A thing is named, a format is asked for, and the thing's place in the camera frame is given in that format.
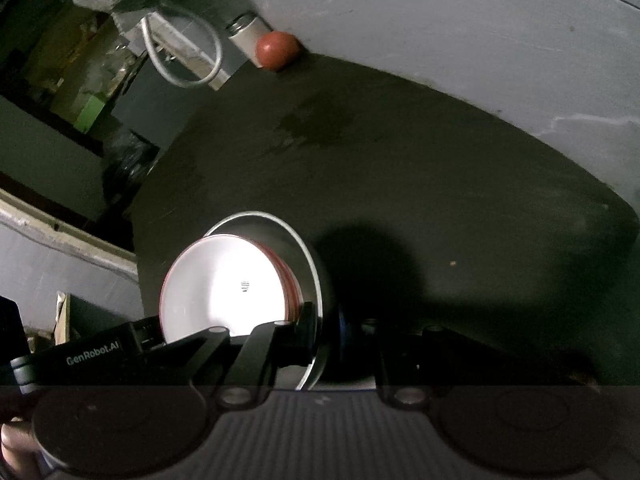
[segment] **black tabletop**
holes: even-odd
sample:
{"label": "black tabletop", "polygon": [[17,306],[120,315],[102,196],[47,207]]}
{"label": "black tabletop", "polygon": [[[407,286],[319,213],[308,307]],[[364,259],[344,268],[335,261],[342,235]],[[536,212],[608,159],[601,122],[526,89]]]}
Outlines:
{"label": "black tabletop", "polygon": [[180,251],[242,210],[315,246],[348,317],[538,345],[598,308],[638,233],[612,190],[499,117],[317,56],[244,65],[149,174],[132,208],[146,313]]}

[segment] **wet stain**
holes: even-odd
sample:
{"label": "wet stain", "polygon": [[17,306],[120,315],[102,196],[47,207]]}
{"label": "wet stain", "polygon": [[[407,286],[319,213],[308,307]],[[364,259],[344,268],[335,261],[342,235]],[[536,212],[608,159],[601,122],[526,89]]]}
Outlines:
{"label": "wet stain", "polygon": [[353,112],[341,104],[335,95],[318,92],[285,115],[276,127],[276,145],[272,151],[280,152],[296,146],[327,148],[340,144],[345,128],[353,123]]}

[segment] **white cable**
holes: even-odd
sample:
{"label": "white cable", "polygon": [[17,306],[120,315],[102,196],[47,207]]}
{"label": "white cable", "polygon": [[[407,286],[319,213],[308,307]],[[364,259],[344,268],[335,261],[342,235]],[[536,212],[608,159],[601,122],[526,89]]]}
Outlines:
{"label": "white cable", "polygon": [[162,7],[166,7],[167,9],[175,10],[181,14],[189,16],[194,22],[198,23],[202,28],[204,28],[213,38],[214,47],[216,49],[216,58],[215,60],[213,60],[206,52],[200,50],[199,56],[205,59],[211,65],[211,72],[209,72],[209,74],[203,79],[199,79],[196,81],[190,81],[176,77],[167,70],[160,57],[158,56],[158,53],[156,52],[156,46],[151,34],[149,14],[146,14],[145,17],[142,18],[142,37],[145,40],[146,51],[151,58],[151,63],[154,64],[156,70],[158,70],[159,74],[164,79],[166,79],[172,85],[179,86],[180,88],[194,88],[197,86],[208,84],[218,74],[218,72],[220,71],[220,66],[222,65],[222,43],[220,42],[218,33],[209,24],[209,22],[207,22],[207,20],[204,20],[203,18],[198,16],[195,12],[191,12],[189,9],[185,9],[184,7],[171,3],[167,0],[160,0],[160,4]]}

